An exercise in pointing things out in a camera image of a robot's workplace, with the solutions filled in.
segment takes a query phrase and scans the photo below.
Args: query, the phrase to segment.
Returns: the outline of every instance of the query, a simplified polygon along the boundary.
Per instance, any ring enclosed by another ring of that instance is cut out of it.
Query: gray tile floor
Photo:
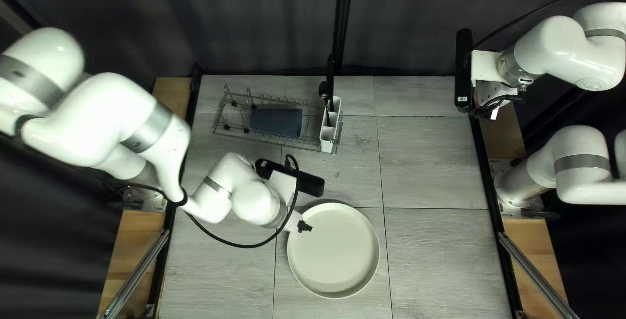
[[[337,155],[212,133],[223,85],[231,91],[317,99],[323,77],[204,76],[183,185],[193,192],[228,151],[250,160],[293,154],[325,179],[326,198],[361,211],[378,230],[380,265],[347,299],[304,290],[286,259],[287,235],[254,250],[231,248],[176,215],[160,317],[510,318],[469,122],[451,77],[337,77],[344,130]],[[314,198],[303,195],[299,205]],[[242,243],[271,230],[229,215],[206,224]]]

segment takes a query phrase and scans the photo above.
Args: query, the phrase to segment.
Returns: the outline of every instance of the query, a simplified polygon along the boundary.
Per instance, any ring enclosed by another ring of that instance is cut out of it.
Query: wire dish rack
[[[250,126],[250,113],[255,108],[299,108],[302,110],[302,131],[298,138],[286,137],[254,130]],[[265,142],[284,147],[299,148],[321,152],[320,131],[324,105],[321,103],[306,103],[289,99],[278,99],[271,96],[255,96],[246,89],[245,94],[232,93],[227,84],[224,84],[224,101],[220,103],[220,111],[215,121],[213,133],[237,137],[241,139]],[[331,140],[330,154],[337,154],[341,137],[343,112],[339,113],[337,138]]]

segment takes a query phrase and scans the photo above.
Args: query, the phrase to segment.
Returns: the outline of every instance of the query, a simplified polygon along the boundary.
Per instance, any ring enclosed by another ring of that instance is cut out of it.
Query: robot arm
[[[287,215],[293,200],[295,178],[281,171],[271,171],[264,181],[246,158],[226,153],[181,206],[184,211],[213,224],[232,210],[252,224],[276,228]],[[302,215],[293,211],[286,231],[298,231]]]
[[[86,79],[61,100],[83,65],[80,46],[61,30],[37,29],[18,40],[0,56],[0,131],[20,134],[57,160],[160,186],[169,200],[184,200],[178,177],[190,140],[187,123],[114,73]],[[252,224],[279,227],[296,178],[284,171],[266,178],[241,155],[226,154],[181,207],[207,222],[220,222],[232,209]],[[309,192],[321,196],[323,183],[319,194]],[[310,230],[301,218],[292,212],[284,229]]]
[[[599,3],[582,8],[574,18],[545,19],[502,53],[472,51],[470,77],[477,106],[519,95],[545,74],[585,90],[611,89],[624,75],[625,40],[626,3]],[[466,105],[458,107],[463,112]],[[497,115],[497,107],[492,114]]]
[[[189,127],[124,76],[102,73],[87,79],[50,115],[28,120],[21,134],[27,145],[40,152],[84,167],[121,161],[129,155],[120,148],[122,143],[155,166],[171,201],[184,198],[178,173],[189,144]],[[133,160],[130,167],[136,168],[129,174],[143,169],[140,159]]]
[[[626,130],[615,140],[618,170],[626,168]],[[525,162],[494,177],[498,198],[525,207],[541,193],[556,188],[571,204],[626,204],[626,179],[613,180],[608,149],[600,131],[589,126],[565,127]]]

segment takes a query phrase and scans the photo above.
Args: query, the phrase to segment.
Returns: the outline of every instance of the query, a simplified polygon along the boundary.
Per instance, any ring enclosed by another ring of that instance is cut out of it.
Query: white plate
[[[344,298],[361,291],[378,267],[380,243],[372,223],[341,203],[311,207],[302,219],[311,232],[292,232],[287,259],[295,278],[324,298]]]

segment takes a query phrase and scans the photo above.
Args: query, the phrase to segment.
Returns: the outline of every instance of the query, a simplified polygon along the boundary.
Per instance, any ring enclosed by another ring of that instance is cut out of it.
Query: black spoon
[[[328,107],[328,102],[333,98],[333,88],[331,87],[331,83],[328,83],[326,81],[319,83],[319,89],[317,90],[317,93],[326,104],[326,123],[328,123],[329,127],[332,127],[333,124],[331,123],[331,115],[328,114],[330,111]]]

